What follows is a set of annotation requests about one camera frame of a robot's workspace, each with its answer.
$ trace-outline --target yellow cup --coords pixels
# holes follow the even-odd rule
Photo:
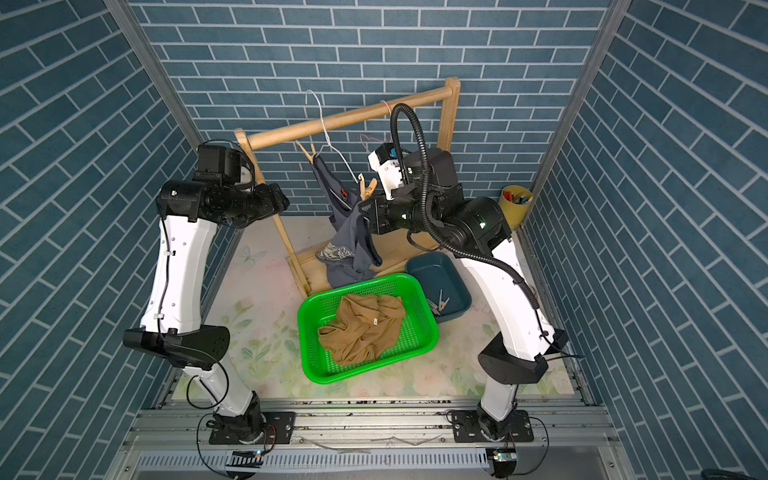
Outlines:
[[[513,204],[511,201],[504,197],[504,192],[511,193],[515,198],[519,195],[523,195],[529,200],[526,204],[523,205]],[[502,212],[504,212],[504,217],[507,219],[509,226],[515,228],[523,221],[525,213],[528,212],[528,208],[530,208],[531,204],[533,204],[533,193],[531,193],[531,191],[525,187],[520,187],[519,185],[510,185],[502,189],[502,195],[498,199],[498,204],[501,205]]]

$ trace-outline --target vented metal panel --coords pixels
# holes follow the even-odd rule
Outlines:
[[[484,449],[437,448],[437,449],[370,449],[365,452],[336,452],[323,449],[275,450],[263,457],[260,467],[239,467],[249,458],[236,457],[233,451],[203,452],[205,461],[216,470],[224,466],[230,472],[307,473],[345,472],[370,469],[452,469],[487,468],[488,457]],[[170,450],[145,452],[137,467],[139,471],[204,471],[205,465],[197,452]]]

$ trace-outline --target wooden clothespin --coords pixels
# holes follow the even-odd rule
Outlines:
[[[298,140],[296,141],[296,145],[299,145],[299,148],[301,148],[301,151],[304,152],[304,156],[306,157],[307,160],[310,161],[311,164],[315,163],[314,155],[310,155],[310,153],[306,151],[306,148],[304,148],[304,146]],[[317,155],[317,153],[315,153],[315,144],[310,144],[310,146],[312,147],[312,153]]]
[[[366,192],[362,195],[362,199],[365,200],[366,198],[370,198],[371,195],[373,195],[373,191],[376,189],[376,185],[378,184],[378,181],[374,178],[371,180],[371,184],[366,188]]]

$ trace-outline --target blue brick wallpaper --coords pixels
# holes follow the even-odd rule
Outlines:
[[[768,478],[767,27],[634,0],[528,222],[638,478]]]
[[[207,137],[248,133],[399,98],[462,79],[452,152],[471,196],[530,186],[609,0],[131,0],[190,115]],[[439,105],[417,109],[435,142]],[[360,134],[331,133],[356,173],[372,172]],[[412,138],[405,121],[403,140]],[[315,135],[316,144],[323,141]],[[329,213],[293,144],[257,152],[299,214]],[[332,161],[349,179],[343,163]]]
[[[168,371],[121,338],[195,156],[101,0],[2,2],[0,31],[0,478],[99,478]]]

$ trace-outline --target green plastic basket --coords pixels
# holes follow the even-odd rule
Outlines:
[[[320,345],[317,329],[336,318],[341,297],[347,293],[374,293],[402,298],[406,317],[402,320],[400,337],[394,347],[382,352],[378,360],[338,366],[331,359],[331,353]],[[318,293],[304,300],[299,308],[302,367],[308,379],[323,385],[427,353],[437,345],[438,336],[437,322],[429,309],[422,286],[417,279],[405,273],[394,273]]]

